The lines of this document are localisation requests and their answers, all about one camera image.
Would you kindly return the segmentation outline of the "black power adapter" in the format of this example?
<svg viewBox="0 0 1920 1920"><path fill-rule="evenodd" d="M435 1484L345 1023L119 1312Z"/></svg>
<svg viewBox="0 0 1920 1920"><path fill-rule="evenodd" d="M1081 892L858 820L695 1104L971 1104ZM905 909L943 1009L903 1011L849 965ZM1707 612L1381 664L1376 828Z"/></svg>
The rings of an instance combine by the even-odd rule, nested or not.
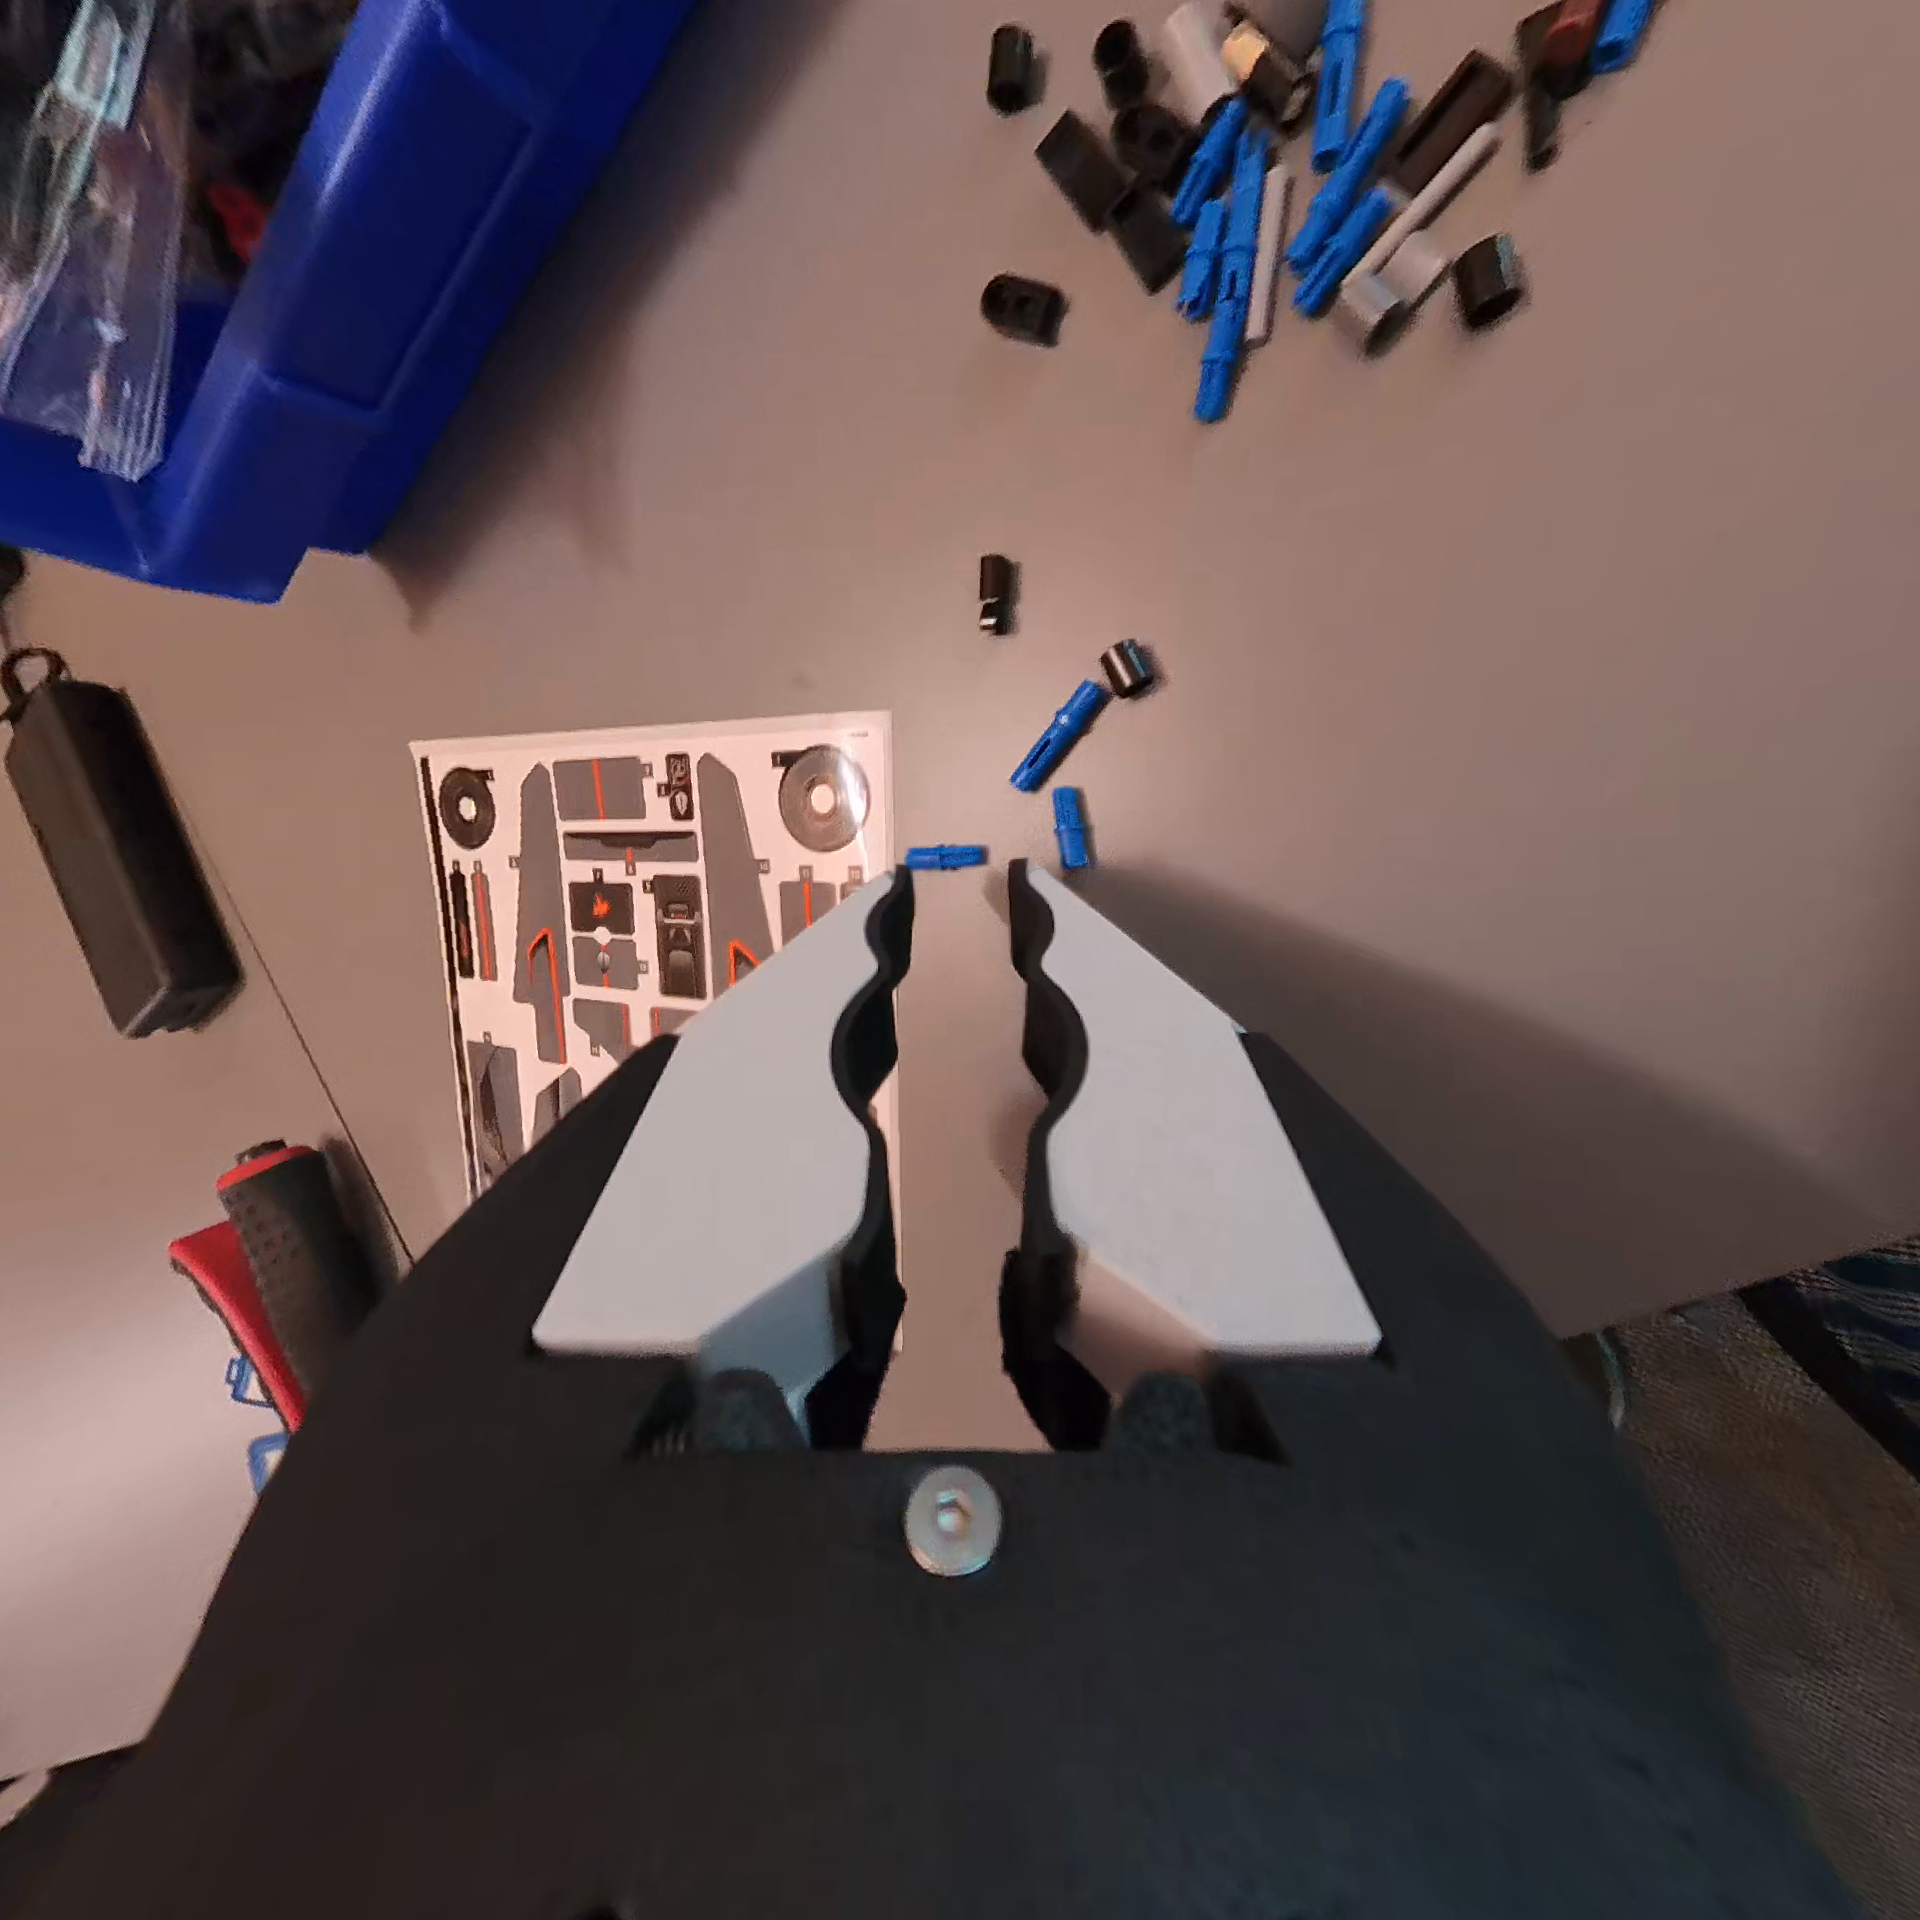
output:
<svg viewBox="0 0 1920 1920"><path fill-rule="evenodd" d="M7 779L113 1029L202 1029L242 965L133 701L35 645L4 655L2 691Z"/></svg>

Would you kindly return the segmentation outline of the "red black handled tool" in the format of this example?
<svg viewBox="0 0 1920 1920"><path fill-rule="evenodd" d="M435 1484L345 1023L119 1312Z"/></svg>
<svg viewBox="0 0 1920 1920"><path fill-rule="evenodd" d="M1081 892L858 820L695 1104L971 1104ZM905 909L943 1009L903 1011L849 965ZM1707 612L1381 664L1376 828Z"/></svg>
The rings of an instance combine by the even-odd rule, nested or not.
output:
<svg viewBox="0 0 1920 1920"><path fill-rule="evenodd" d="M377 1274L317 1147L280 1139L217 1180L223 1218L167 1264L223 1324L256 1397L297 1433L377 1306Z"/></svg>

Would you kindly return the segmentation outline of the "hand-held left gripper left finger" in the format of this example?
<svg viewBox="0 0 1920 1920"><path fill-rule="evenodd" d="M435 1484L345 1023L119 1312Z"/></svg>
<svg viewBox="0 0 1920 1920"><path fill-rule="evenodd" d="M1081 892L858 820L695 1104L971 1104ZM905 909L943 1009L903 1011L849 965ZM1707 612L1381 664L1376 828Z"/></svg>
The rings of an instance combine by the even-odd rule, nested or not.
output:
<svg viewBox="0 0 1920 1920"><path fill-rule="evenodd" d="M680 1032L536 1319L568 1357L759 1375L861 1450L905 1322L897 993L914 880L856 889Z"/></svg>

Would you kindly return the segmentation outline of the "printed instruction sheet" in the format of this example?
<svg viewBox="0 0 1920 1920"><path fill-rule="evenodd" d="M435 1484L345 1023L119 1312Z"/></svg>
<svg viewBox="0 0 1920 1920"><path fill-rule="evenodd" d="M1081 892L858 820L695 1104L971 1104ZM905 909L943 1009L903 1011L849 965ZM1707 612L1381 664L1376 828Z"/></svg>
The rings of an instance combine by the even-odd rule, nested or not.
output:
<svg viewBox="0 0 1920 1920"><path fill-rule="evenodd" d="M899 859L888 711L410 755L468 1197Z"/></svg>

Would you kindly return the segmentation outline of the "blue plastic bin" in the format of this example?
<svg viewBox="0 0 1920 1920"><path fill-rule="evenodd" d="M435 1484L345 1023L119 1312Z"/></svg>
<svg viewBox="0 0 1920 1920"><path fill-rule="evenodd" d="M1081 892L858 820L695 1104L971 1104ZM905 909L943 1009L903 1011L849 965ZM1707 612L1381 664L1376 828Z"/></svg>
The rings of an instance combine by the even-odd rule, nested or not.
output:
<svg viewBox="0 0 1920 1920"><path fill-rule="evenodd" d="M369 554L688 12L361 4L237 293L184 314L165 459L4 423L4 543L249 604Z"/></svg>

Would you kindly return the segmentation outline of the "clear plastic bags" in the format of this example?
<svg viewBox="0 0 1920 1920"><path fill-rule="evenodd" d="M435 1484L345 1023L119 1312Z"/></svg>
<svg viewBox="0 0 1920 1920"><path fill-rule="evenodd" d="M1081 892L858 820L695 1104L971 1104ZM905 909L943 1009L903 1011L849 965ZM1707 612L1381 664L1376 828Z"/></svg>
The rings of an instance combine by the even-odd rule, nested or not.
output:
<svg viewBox="0 0 1920 1920"><path fill-rule="evenodd" d="M2 4L4 421L147 479L181 307L228 298L355 2Z"/></svg>

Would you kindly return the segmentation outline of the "pile of blue black lego pins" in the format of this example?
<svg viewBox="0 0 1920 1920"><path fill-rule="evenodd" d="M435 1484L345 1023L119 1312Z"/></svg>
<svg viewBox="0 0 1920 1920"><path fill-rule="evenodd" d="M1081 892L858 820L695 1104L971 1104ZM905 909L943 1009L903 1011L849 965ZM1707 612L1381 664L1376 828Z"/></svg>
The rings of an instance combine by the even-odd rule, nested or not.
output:
<svg viewBox="0 0 1920 1920"><path fill-rule="evenodd" d="M1538 4L1512 57L1471 48L1423 104L1401 77L1361 101L1361 2L1179 4L1157 45L1120 16L1092 44L1111 124L1060 112L1035 159L1141 288L1172 288L1175 316L1208 335L1191 415L1215 426L1283 303L1364 357L1442 287L1465 329L1500 323L1527 291L1516 242L1442 247L1434 224L1498 156L1512 111L1523 167L1551 167L1564 104L1637 61L1656 13Z"/></svg>

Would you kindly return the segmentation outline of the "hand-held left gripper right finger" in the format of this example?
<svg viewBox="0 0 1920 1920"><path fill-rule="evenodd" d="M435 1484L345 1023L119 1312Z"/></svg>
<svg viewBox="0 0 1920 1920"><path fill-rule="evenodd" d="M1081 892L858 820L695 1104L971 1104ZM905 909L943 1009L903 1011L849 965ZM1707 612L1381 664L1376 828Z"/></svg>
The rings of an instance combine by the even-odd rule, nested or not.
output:
<svg viewBox="0 0 1920 1920"><path fill-rule="evenodd" d="M1000 1280L1001 1365L1052 1450L1100 1450L1159 1376L1381 1353L1253 1033L1065 880L1005 879L1040 1093Z"/></svg>

